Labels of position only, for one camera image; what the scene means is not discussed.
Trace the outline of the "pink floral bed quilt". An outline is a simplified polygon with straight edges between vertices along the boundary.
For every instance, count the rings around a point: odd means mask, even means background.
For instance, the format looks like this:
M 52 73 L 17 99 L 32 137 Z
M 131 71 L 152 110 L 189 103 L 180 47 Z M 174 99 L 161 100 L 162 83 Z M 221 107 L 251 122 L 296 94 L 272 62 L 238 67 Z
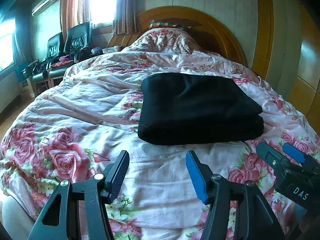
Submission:
M 142 81 L 156 73 L 232 79 L 262 107 L 257 139 L 202 145 L 156 146 L 138 137 Z M 120 151 L 130 165 L 119 197 L 107 207 L 116 239 L 199 239 L 208 207 L 197 198 L 185 154 L 194 150 L 230 181 L 254 181 L 283 230 L 291 200 L 274 190 L 273 170 L 256 154 L 259 142 L 280 151 L 289 143 L 319 158 L 319 136 L 305 116 L 245 66 L 203 51 L 176 29 L 147 31 L 119 53 L 69 68 L 63 81 L 39 95 L 1 141 L 1 189 L 21 218 L 9 217 L 14 239 L 26 239 L 58 183 L 83 181 L 104 170 Z

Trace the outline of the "pink curtain left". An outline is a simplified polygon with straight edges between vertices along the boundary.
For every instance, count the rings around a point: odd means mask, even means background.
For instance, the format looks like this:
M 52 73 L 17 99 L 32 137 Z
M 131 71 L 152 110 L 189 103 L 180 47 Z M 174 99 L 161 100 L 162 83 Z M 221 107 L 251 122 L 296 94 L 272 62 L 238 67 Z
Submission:
M 90 20 L 89 0 L 60 0 L 60 25 L 64 39 L 69 29 Z

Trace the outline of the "pink curtain right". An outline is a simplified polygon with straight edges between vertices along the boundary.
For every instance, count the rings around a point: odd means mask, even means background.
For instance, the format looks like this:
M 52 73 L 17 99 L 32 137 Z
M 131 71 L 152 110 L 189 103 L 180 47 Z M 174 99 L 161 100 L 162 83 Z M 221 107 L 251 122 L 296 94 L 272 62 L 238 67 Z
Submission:
M 117 0 L 113 20 L 114 35 L 137 32 L 136 0 Z

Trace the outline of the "black pants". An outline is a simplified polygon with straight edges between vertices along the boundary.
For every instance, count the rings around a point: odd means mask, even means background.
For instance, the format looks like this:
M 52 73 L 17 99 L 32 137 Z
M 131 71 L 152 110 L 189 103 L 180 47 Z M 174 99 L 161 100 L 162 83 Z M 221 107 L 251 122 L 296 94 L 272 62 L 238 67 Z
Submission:
M 138 137 L 154 145 L 246 141 L 264 132 L 262 107 L 226 77 L 159 73 L 141 85 Z

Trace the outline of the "pink curtain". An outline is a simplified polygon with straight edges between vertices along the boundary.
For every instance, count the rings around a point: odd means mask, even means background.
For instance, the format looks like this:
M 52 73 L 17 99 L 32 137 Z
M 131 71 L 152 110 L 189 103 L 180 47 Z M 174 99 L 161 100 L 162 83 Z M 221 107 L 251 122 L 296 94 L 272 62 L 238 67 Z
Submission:
M 69 29 L 90 20 L 89 0 L 60 0 L 60 25 L 64 39 Z
M 117 0 L 113 20 L 114 35 L 137 32 L 136 0 Z

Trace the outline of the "white plastic box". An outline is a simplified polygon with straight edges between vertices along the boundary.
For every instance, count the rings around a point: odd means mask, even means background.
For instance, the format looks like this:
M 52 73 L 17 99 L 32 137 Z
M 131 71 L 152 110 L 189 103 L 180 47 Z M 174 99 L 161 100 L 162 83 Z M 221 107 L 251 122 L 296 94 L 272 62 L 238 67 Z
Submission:
M 122 50 L 121 46 L 112 46 L 112 47 L 107 47 L 107 48 L 102 49 L 103 54 L 120 52 L 121 50 Z

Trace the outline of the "white wall air conditioner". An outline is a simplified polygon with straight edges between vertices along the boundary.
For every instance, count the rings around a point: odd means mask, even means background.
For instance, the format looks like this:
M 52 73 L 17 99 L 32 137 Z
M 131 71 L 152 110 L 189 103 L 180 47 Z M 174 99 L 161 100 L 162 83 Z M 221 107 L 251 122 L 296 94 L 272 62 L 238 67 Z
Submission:
M 37 16 L 41 11 L 43 11 L 44 9 L 46 9 L 48 6 L 52 5 L 53 3 L 55 3 L 57 0 L 41 0 L 39 3 L 37 3 L 32 11 L 31 11 L 31 15 Z

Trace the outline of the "cardboard box on floor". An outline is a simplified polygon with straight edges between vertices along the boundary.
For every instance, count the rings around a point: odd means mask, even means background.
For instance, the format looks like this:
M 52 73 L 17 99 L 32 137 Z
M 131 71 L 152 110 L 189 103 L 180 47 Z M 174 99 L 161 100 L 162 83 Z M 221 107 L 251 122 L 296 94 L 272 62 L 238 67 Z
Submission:
M 35 98 L 35 88 L 31 77 L 20 82 L 20 96 L 24 100 Z

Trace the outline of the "wooden bed headboard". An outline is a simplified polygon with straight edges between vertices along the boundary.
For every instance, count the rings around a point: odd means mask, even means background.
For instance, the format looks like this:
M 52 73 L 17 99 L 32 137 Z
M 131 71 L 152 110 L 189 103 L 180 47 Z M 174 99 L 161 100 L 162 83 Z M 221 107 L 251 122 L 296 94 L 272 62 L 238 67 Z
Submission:
M 127 47 L 149 30 L 152 20 L 163 20 L 188 27 L 187 33 L 202 49 L 218 53 L 244 66 L 247 65 L 243 49 L 232 32 L 205 12 L 190 7 L 170 5 L 141 12 L 136 20 L 138 29 L 136 33 L 113 35 L 107 46 Z

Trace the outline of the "red patterned cushion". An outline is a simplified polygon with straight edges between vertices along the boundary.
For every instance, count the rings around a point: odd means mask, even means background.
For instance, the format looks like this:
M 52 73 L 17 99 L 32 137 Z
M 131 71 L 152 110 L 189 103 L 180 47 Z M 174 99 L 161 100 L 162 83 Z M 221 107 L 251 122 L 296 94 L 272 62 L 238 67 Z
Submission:
M 74 61 L 72 61 L 72 60 L 60 61 L 60 62 L 51 64 L 51 67 L 52 67 L 52 68 L 62 67 L 62 66 L 66 66 L 66 65 L 68 65 L 68 64 L 70 64 L 70 63 L 74 63 Z

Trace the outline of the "colourful checkered pillow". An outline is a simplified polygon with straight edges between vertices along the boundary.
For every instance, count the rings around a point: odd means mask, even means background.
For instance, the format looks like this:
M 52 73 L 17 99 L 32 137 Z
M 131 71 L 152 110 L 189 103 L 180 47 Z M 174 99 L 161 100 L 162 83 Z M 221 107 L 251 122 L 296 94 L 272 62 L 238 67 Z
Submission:
M 191 29 L 191 27 L 189 26 L 185 26 L 185 25 L 181 25 L 179 23 L 171 23 L 168 21 L 163 21 L 163 20 L 151 20 L 149 23 L 149 28 L 153 29 L 153 28 L 175 28 L 175 29 L 181 29 L 183 31 L 188 31 L 189 29 Z

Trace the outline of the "purple cloth on chair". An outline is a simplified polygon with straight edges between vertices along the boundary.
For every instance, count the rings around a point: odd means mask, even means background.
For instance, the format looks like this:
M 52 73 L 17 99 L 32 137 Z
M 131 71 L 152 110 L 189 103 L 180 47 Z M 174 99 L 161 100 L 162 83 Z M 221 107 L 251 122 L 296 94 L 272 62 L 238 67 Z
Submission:
M 71 61 L 71 60 L 72 60 L 71 54 L 67 54 L 59 57 L 60 62 Z

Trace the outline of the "wooden wardrobe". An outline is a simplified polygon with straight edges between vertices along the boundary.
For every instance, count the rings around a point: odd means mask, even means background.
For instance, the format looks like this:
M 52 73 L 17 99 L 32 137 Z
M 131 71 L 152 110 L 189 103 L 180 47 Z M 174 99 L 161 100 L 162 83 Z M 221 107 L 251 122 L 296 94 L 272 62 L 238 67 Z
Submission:
M 257 0 L 252 70 L 319 131 L 319 29 L 300 0 Z

